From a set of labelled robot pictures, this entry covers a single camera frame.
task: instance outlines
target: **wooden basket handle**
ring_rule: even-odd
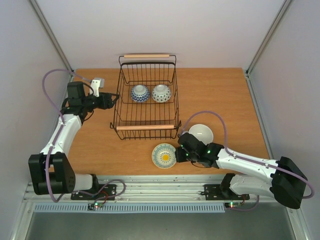
[[[125,59],[141,59],[141,58],[169,58],[169,54],[125,54]]]
[[[138,131],[138,130],[170,130],[175,129],[175,125],[142,125],[142,126],[117,126],[117,131]]]

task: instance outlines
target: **wooden table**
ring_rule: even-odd
[[[228,131],[228,146],[244,154],[268,158],[265,142],[241,68],[178,68],[179,116],[182,125],[195,112],[211,110],[222,116]],[[105,79],[101,92],[116,93],[119,69],[77,69],[88,79]],[[189,162],[160,169],[151,160],[160,143],[178,146],[176,139],[120,140],[110,122],[114,109],[94,112],[76,134],[68,159],[79,174],[97,175],[180,175],[225,174],[232,171],[198,168]],[[223,144],[223,127],[217,117],[201,114],[188,127],[205,124],[214,134],[214,142]]]

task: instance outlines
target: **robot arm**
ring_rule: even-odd
[[[98,187],[98,180],[94,174],[75,174],[69,161],[68,154],[78,130],[86,120],[88,113],[94,109],[110,109],[119,98],[113,93],[99,92],[104,80],[95,78],[91,81],[90,94],[86,96],[85,83],[70,82],[67,86],[68,106],[63,106],[57,127],[48,144],[40,154],[33,154],[28,160],[34,192],[37,195],[48,194],[45,162],[50,148],[49,165],[53,171],[49,172],[50,186],[53,194],[67,194],[78,190],[88,190]]]
[[[237,195],[254,194],[272,197],[286,207],[300,208],[306,184],[290,174],[273,168],[285,169],[307,180],[291,159],[287,157],[281,157],[280,160],[262,159],[226,150],[223,145],[213,142],[205,145],[189,133],[181,135],[178,143],[180,147],[175,151],[178,163],[198,162],[207,168],[230,169],[246,174],[225,176],[220,189],[227,199],[228,192],[232,191]]]

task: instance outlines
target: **white wall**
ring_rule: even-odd
[[[276,158],[294,160],[315,186],[302,202],[313,239],[320,228],[320,1],[295,0],[252,73]]]
[[[57,113],[46,101],[42,76],[64,68],[27,0],[0,1],[0,239],[9,239],[28,181],[28,159],[49,140]],[[68,76],[47,89],[61,103]]]
[[[38,0],[73,68],[174,53],[184,68],[246,69],[283,0]]]

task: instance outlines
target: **black wire basket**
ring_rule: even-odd
[[[169,60],[128,60],[136,58]],[[119,100],[114,107],[110,128],[115,130],[121,140],[176,138],[181,126],[176,75],[177,57],[169,54],[129,54],[120,56],[119,63],[116,93]],[[150,96],[147,101],[135,102],[131,98],[131,90],[135,85],[145,85],[150,94],[155,86],[166,85],[171,90],[171,98],[159,103]]]

